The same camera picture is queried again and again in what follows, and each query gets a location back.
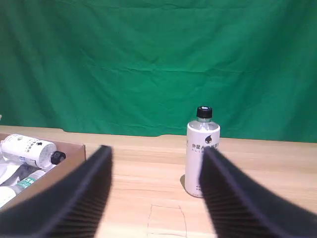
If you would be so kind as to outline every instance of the bottle label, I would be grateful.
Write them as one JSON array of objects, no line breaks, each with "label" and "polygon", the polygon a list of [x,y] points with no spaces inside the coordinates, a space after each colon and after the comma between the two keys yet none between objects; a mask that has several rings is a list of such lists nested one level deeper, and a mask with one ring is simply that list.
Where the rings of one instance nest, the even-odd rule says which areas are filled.
[{"label": "bottle label", "polygon": [[220,127],[211,131],[199,131],[187,126],[185,188],[196,197],[202,197],[199,176],[202,156],[206,148],[218,148]]},{"label": "bottle label", "polygon": [[15,192],[9,187],[0,187],[0,208],[7,204],[16,196]]},{"label": "bottle label", "polygon": [[28,178],[25,178],[24,180],[20,181],[17,185],[19,185],[22,188],[27,188],[35,181],[36,181],[36,179],[28,177]]},{"label": "bottle label", "polygon": [[45,172],[42,170],[35,171],[34,173],[30,174],[30,176],[17,183],[17,185],[19,185],[23,189],[26,189],[27,187],[31,186],[32,183],[34,183],[36,180],[42,177],[44,174]]},{"label": "bottle label", "polygon": [[40,154],[47,145],[54,146],[49,141],[12,134],[1,143],[1,151],[8,160],[19,160],[31,166],[39,167]]}]

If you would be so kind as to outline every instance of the green cloth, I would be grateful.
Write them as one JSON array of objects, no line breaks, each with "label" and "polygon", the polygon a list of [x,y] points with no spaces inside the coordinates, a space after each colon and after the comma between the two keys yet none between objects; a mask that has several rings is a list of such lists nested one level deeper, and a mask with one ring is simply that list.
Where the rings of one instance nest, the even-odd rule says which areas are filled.
[{"label": "green cloth", "polygon": [[1,124],[317,142],[316,0],[1,0]]}]

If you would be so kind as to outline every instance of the bottle neck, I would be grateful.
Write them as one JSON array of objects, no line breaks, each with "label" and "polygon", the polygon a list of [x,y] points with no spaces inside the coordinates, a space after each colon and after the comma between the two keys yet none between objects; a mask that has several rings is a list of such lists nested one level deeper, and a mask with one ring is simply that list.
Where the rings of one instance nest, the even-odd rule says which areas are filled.
[{"label": "bottle neck", "polygon": [[199,121],[199,122],[210,122],[211,118],[197,118],[197,121]]}]

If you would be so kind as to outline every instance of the black bottle cap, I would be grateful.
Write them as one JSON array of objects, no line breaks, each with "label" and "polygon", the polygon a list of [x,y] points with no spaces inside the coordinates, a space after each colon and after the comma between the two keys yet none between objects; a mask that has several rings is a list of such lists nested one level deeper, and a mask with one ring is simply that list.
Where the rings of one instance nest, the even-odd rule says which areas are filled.
[{"label": "black bottle cap", "polygon": [[197,108],[197,117],[199,118],[212,118],[212,108],[201,106]]},{"label": "black bottle cap", "polygon": [[51,163],[53,165],[58,165],[64,159],[66,159],[65,153],[56,150],[51,156]]}]

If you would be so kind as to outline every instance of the white bottle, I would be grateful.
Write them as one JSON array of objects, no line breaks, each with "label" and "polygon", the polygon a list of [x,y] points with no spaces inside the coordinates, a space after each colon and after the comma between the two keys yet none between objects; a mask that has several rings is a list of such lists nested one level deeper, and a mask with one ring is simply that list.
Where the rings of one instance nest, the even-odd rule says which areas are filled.
[{"label": "white bottle", "polygon": [[0,186],[0,208],[45,174],[37,170],[14,186]]},{"label": "white bottle", "polygon": [[0,152],[6,161],[46,169],[59,164],[66,158],[63,152],[57,151],[52,142],[12,134],[0,144]]},{"label": "white bottle", "polygon": [[195,197],[202,197],[199,176],[202,155],[206,147],[218,147],[220,126],[211,120],[212,108],[198,107],[197,119],[187,124],[185,189]]}]

